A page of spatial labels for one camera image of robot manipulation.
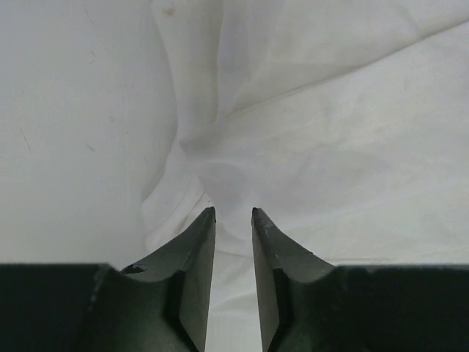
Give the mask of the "plain white t-shirt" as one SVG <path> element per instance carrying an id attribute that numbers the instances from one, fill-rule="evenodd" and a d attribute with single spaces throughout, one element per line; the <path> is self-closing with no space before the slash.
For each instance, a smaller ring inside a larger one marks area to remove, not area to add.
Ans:
<path id="1" fill-rule="evenodd" d="M 210 313 L 257 316 L 251 210 L 335 264 L 468 261 L 466 1 L 154 1 L 178 132 L 150 248 L 217 211 Z"/>

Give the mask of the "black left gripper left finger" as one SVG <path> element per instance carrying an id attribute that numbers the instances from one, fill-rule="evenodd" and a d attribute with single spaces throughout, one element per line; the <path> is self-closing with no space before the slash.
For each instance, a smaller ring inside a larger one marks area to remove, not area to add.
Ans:
<path id="1" fill-rule="evenodd" d="M 215 251 L 215 209 L 121 271 L 98 272 L 80 351 L 204 351 Z"/>

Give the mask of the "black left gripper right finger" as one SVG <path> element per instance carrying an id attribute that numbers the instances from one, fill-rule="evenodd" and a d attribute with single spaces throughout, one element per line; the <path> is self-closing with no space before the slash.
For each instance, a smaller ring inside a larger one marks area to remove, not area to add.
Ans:
<path id="1" fill-rule="evenodd" d="M 385 324 L 366 325 L 372 309 L 352 303 L 347 279 L 380 266 L 334 266 L 283 233 L 261 208 L 251 214 L 264 351 L 387 351 Z"/>

